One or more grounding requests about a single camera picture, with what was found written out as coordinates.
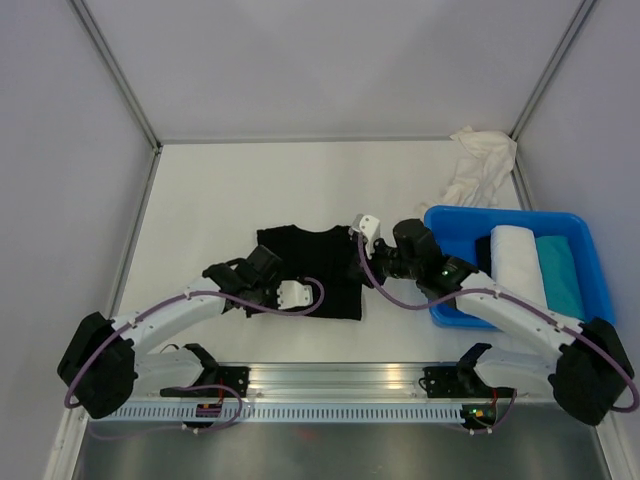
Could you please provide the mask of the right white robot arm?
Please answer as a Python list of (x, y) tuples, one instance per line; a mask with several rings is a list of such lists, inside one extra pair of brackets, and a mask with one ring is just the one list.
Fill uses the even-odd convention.
[(500, 353), (476, 345), (460, 359), (459, 388), (478, 395), (488, 387), (550, 395), (571, 417), (590, 426), (610, 412), (639, 409), (635, 372), (615, 327), (595, 317), (588, 322), (556, 313), (497, 283), (478, 267), (446, 255), (433, 232), (418, 219), (397, 223), (392, 246), (380, 236), (380, 222), (359, 215), (350, 228), (357, 270), (371, 288), (401, 308), (406, 303), (384, 287), (388, 278), (409, 280), (425, 296), (421, 309), (446, 305), (477, 317), (531, 354)]

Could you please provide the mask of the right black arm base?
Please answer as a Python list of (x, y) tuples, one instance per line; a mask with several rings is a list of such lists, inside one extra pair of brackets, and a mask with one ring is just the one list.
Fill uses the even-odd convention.
[(512, 388), (489, 387), (473, 370), (454, 365), (424, 367), (418, 384), (431, 399), (493, 400), (494, 396), (507, 399), (513, 394)]

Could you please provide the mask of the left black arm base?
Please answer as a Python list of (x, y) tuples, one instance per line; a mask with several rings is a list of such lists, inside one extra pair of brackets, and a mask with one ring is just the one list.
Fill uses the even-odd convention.
[(186, 387), (163, 388), (160, 390), (160, 396), (167, 398), (231, 398), (232, 394), (227, 390), (214, 388), (214, 385), (222, 385), (234, 390), (241, 398), (245, 398), (249, 386), (250, 371), (248, 366), (207, 367), (194, 382)]

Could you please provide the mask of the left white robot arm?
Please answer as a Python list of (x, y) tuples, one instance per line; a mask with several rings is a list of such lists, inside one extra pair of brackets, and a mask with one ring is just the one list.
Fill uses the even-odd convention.
[(264, 246), (247, 258), (205, 269), (179, 293), (158, 304), (107, 319), (94, 312), (79, 324), (57, 374), (67, 386), (64, 405), (94, 419), (114, 413), (130, 397), (187, 397), (212, 393), (219, 364), (190, 343), (173, 352), (156, 347), (181, 331), (234, 308), (272, 307), (283, 278), (282, 260)]

